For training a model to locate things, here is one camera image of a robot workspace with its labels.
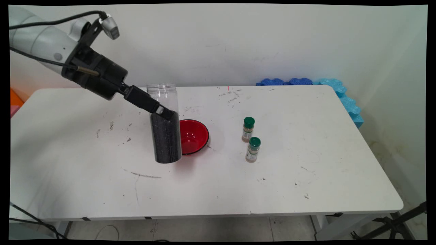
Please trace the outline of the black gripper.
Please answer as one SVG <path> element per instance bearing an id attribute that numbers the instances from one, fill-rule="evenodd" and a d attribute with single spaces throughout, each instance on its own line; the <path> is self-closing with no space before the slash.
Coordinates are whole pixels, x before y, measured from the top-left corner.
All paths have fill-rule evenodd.
<path id="1" fill-rule="evenodd" d="M 97 75 L 95 76 L 82 71 L 63 68 L 61 76 L 103 99 L 111 100 L 116 93 L 120 93 L 126 101 L 148 113 L 159 115 L 168 121 L 175 117 L 173 110 L 164 107 L 144 90 L 135 85 L 126 85 L 124 80 L 128 71 L 89 46 L 78 45 L 72 51 L 66 63 L 96 72 Z"/>

